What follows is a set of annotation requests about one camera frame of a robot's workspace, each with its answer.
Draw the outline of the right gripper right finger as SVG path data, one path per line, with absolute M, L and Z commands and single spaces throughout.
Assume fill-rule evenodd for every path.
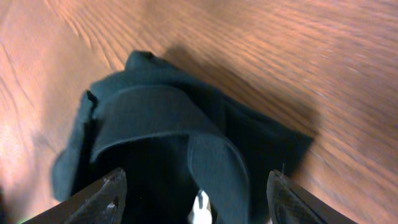
M 267 200 L 273 224 L 356 224 L 277 170 L 269 173 Z

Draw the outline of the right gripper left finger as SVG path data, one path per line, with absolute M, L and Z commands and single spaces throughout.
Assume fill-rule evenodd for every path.
M 24 224 L 120 224 L 126 194 L 126 173 L 117 168 Z

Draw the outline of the black t-shirt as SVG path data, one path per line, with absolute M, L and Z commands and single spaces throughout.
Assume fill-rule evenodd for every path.
M 292 174 L 313 138 L 251 110 L 149 52 L 83 92 L 52 168 L 64 201 L 115 168 L 127 178 L 124 223 L 186 223 L 198 191 L 218 223 L 267 217 L 267 176 Z

